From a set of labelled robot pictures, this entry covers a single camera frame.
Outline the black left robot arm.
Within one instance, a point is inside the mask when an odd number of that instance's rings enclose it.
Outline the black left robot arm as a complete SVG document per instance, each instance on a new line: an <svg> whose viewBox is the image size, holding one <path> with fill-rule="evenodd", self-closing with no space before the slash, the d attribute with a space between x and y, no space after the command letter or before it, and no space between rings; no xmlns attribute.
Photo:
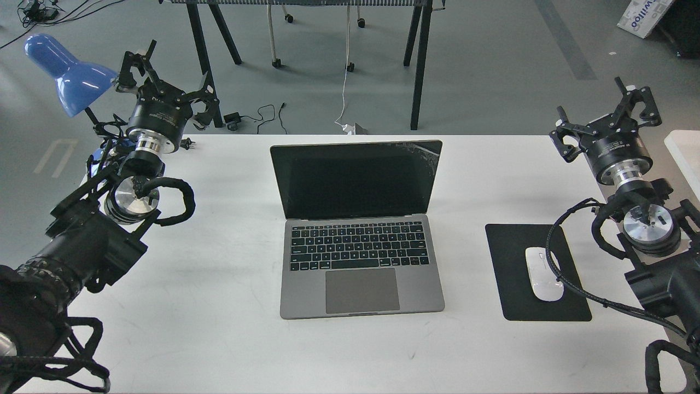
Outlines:
<svg viewBox="0 0 700 394"><path fill-rule="evenodd" d="M147 252L142 236L156 224L187 221L195 195L165 177L164 154L188 149L185 125L203 129L218 114L212 77L185 92L158 77L146 53L126 52L119 72L78 60L54 37L32 35L26 55L55 80L70 117L84 112L102 145L86 162L86 180L52 210L45 247L18 268L2 266L2 392L33 378L107 393L108 369L94 360L103 324L70 317L86 289L98 293Z"/></svg>

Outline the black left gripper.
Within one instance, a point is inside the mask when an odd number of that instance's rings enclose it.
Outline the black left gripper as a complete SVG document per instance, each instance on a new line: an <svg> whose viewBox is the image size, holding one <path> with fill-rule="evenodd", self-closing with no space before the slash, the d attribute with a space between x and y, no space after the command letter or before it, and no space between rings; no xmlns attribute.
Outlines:
<svg viewBox="0 0 700 394"><path fill-rule="evenodd" d="M156 40L151 40L145 55L126 51L114 85L117 92L137 93L137 105L127 125L130 140L136 142L144 136L155 137L160 142L161 152L170 154L180 148L188 119L200 131L213 120L220 120L219 99L209 72L203 74L202 87L197 91L185 93L173 85L163 85L150 63L156 43ZM133 68L142 77L147 76L141 87L133 77ZM193 115L191 105L194 104L203 105L203 110Z"/></svg>

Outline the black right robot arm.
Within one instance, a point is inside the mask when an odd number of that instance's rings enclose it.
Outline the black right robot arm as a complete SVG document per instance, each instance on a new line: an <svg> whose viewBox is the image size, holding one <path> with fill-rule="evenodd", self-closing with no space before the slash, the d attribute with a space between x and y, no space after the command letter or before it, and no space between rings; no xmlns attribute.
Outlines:
<svg viewBox="0 0 700 394"><path fill-rule="evenodd" d="M625 279L640 307L598 297L567 279L553 262L553 230L545 240L545 259L555 279L566 289L627 316L662 325L685 339L686 347L665 340L646 347L647 391L660 393L660 352L672 354L698 371L699 214L687 199L676 208L665 205L673 192L666 179L644 179L653 161L639 130L661 125L662 117L650 87L626 85L620 77L615 83L622 98L612 113L580 125L571 123L563 107L558 107L558 122L550 132L565 162L584 154L598 184L613 186L615 192L604 203L596 199L578 202L552 228L558 228L578 210L592 208L592 237L610 256L632 262L633 269Z"/></svg>

